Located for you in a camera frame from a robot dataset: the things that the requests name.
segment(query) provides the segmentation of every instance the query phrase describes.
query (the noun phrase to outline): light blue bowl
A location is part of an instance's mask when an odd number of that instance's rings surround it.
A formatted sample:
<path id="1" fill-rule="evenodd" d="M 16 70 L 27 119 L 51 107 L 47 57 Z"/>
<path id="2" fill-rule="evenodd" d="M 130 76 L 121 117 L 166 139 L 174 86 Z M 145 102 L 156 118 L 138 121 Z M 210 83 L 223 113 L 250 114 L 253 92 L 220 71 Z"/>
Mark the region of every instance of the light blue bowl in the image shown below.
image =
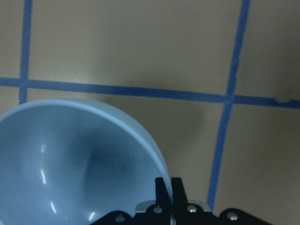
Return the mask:
<path id="1" fill-rule="evenodd" d="M 172 195 L 149 133 L 110 105 L 86 99 L 26 103 L 0 117 L 0 224 L 87 225 L 113 210 L 131 216 Z"/>

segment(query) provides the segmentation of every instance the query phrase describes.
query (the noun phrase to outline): metal screw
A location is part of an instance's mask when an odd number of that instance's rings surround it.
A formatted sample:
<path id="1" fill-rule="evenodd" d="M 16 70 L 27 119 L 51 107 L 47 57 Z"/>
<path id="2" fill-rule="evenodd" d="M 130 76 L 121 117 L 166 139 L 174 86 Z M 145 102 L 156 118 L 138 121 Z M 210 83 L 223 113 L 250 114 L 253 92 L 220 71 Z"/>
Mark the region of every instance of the metal screw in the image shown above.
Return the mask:
<path id="1" fill-rule="evenodd" d="M 123 217 L 122 214 L 119 214 L 114 221 L 116 221 L 117 223 L 123 223 L 125 221 L 125 217 Z"/>
<path id="2" fill-rule="evenodd" d="M 163 209 L 158 205 L 156 207 L 153 208 L 153 212 L 155 213 L 162 213 Z"/>
<path id="3" fill-rule="evenodd" d="M 194 212 L 197 212 L 198 209 L 197 209 L 197 207 L 195 205 L 191 204 L 191 205 L 187 206 L 187 211 L 190 212 L 190 213 L 194 213 Z"/>
<path id="4" fill-rule="evenodd" d="M 239 217 L 234 212 L 228 212 L 227 218 L 230 219 L 231 221 L 236 221 L 238 220 Z"/>

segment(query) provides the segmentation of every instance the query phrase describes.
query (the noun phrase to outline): blue tape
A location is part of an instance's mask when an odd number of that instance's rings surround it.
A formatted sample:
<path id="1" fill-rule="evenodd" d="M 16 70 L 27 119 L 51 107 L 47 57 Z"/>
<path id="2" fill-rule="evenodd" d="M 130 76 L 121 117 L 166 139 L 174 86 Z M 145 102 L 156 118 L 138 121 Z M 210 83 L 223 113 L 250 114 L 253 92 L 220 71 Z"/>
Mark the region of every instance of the blue tape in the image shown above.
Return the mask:
<path id="1" fill-rule="evenodd" d="M 225 102 L 223 112 L 222 112 L 221 122 L 219 125 L 219 131 L 217 135 L 217 143 L 216 143 L 215 155 L 214 155 L 214 160 L 212 165 L 211 177 L 210 177 L 210 187 L 209 187 L 207 203 L 210 206 L 211 210 L 214 210 L 215 202 L 216 202 L 218 180 L 219 180 L 219 174 L 221 169 L 226 132 L 227 132 L 227 127 L 230 120 L 231 111 L 234 102 L 236 76 L 239 67 L 240 52 L 243 44 L 243 38 L 246 30 L 249 7 L 250 7 L 250 0 L 243 0 L 241 5 L 241 10 L 240 10 L 240 18 L 239 18 L 236 37 L 235 37 L 235 44 L 232 53 L 232 61 L 231 61 L 231 67 L 230 67 L 230 73 L 229 73 L 228 85 L 226 91 L 226 96 L 228 98 L 228 101 Z"/>
<path id="2" fill-rule="evenodd" d="M 98 94 L 142 96 L 142 97 L 152 97 L 152 98 L 170 98 L 170 99 L 212 102 L 212 103 L 223 103 L 227 100 L 227 98 L 222 95 L 197 93 L 197 92 L 189 92 L 189 91 L 106 86 L 106 85 L 96 85 L 96 84 L 54 82 L 54 81 L 40 81 L 40 80 L 28 80 L 28 87 L 36 88 L 36 89 L 91 92 L 91 93 L 98 93 Z"/>
<path id="3" fill-rule="evenodd" d="M 219 180 L 219 174 L 220 174 L 220 167 L 221 167 L 222 156 L 223 156 L 223 149 L 224 149 L 226 133 L 227 133 L 227 128 L 228 128 L 232 108 L 233 108 L 233 104 L 231 104 L 231 103 L 224 104 L 221 122 L 219 125 L 216 151 L 215 151 L 215 156 L 213 159 L 212 172 L 211 172 L 211 177 L 210 177 L 209 194 L 208 194 L 208 200 L 207 200 L 207 204 L 210 206 L 211 210 L 213 210 L 214 206 L 215 206 L 215 200 L 216 200 L 217 188 L 218 188 L 218 180 Z"/>
<path id="4" fill-rule="evenodd" d="M 32 0 L 24 0 L 23 29 L 22 29 L 22 49 L 20 65 L 20 104 L 27 101 L 26 80 L 28 79 L 29 51 L 30 51 L 30 29 L 31 29 Z"/>
<path id="5" fill-rule="evenodd" d="M 234 103 L 244 104 L 244 105 L 258 105 L 258 106 L 300 109 L 300 100 L 278 102 L 276 99 L 268 98 L 268 97 L 251 97 L 251 96 L 236 95 L 234 97 Z"/>
<path id="6" fill-rule="evenodd" d="M 0 86 L 19 87 L 20 79 L 0 77 Z"/>

